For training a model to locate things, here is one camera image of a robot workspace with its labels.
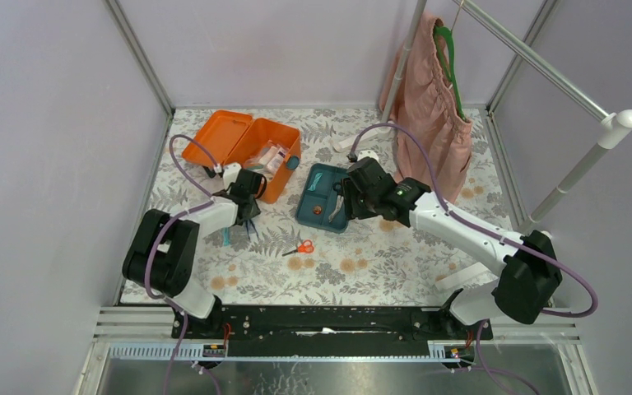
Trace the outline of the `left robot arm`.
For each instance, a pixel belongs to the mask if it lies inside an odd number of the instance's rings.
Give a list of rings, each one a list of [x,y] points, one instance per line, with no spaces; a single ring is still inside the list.
[[[191,317],[191,328],[204,338],[220,332],[223,318],[219,297],[193,275],[197,243],[217,231],[250,224],[267,191],[265,176],[237,164],[225,168],[223,181],[224,188],[206,202],[175,215],[148,210],[122,264],[126,280]]]

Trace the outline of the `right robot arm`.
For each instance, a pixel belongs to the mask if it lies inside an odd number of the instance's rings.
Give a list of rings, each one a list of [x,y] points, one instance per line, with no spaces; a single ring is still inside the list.
[[[381,216],[430,233],[496,275],[495,281],[456,290],[448,298],[446,311],[439,316],[439,328],[446,337],[459,339],[487,318],[532,324],[562,281],[560,270],[550,262],[555,254],[544,234],[525,236],[496,228],[454,208],[416,179],[396,182],[372,157],[351,165],[342,183],[349,219]]]

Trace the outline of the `white gauze packet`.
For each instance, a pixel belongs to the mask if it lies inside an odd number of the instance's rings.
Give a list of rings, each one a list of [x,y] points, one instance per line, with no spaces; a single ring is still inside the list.
[[[275,174],[281,167],[288,155],[288,150],[281,145],[273,145],[261,158],[261,163],[264,169],[270,173]]]

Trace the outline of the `black handled scissors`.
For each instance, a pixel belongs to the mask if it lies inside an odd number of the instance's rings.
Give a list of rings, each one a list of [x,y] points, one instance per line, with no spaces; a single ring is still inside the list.
[[[328,215],[329,224],[334,221],[338,213],[341,211],[345,199],[344,187],[342,186],[341,181],[337,181],[336,183],[334,183],[332,186],[332,190],[335,193],[335,203],[333,209]]]

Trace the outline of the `teal small tube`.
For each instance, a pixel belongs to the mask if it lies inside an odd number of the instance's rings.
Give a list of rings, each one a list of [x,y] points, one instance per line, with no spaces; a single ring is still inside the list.
[[[222,245],[229,246],[231,245],[231,237],[230,237],[230,228],[226,227],[222,230]]]

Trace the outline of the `blue bandage package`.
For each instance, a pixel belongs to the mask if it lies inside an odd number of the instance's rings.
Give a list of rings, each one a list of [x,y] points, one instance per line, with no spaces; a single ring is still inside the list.
[[[271,179],[274,176],[274,172],[268,166],[270,161],[271,158],[263,159],[261,156],[250,157],[243,163],[243,168]]]

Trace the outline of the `blue plastic tweezers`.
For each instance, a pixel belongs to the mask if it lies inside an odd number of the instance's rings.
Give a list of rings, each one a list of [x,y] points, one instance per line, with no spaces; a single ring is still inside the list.
[[[244,227],[249,240],[259,239],[259,233],[253,220],[246,220]]]

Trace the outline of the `teal tray insert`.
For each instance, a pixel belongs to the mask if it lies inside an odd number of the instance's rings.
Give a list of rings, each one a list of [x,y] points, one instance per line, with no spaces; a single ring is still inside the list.
[[[318,183],[316,191],[309,192],[307,188],[311,178],[316,172],[322,172],[323,176]],[[313,165],[309,170],[299,203],[296,207],[296,221],[300,225],[318,230],[325,230],[336,234],[343,233],[348,225],[344,204],[331,224],[328,223],[328,215],[335,203],[335,193],[332,190],[332,186],[337,181],[342,181],[345,177],[346,170],[344,168],[326,164]],[[318,215],[313,213],[313,207],[316,205],[322,208],[322,212]]]

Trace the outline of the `teal small packet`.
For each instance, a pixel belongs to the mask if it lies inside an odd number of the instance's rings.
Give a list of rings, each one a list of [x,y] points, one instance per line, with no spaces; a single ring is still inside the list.
[[[322,172],[316,172],[313,177],[311,178],[310,184],[307,188],[307,190],[309,192],[315,192],[318,186],[318,183],[320,181],[320,179],[322,178],[323,173]]]

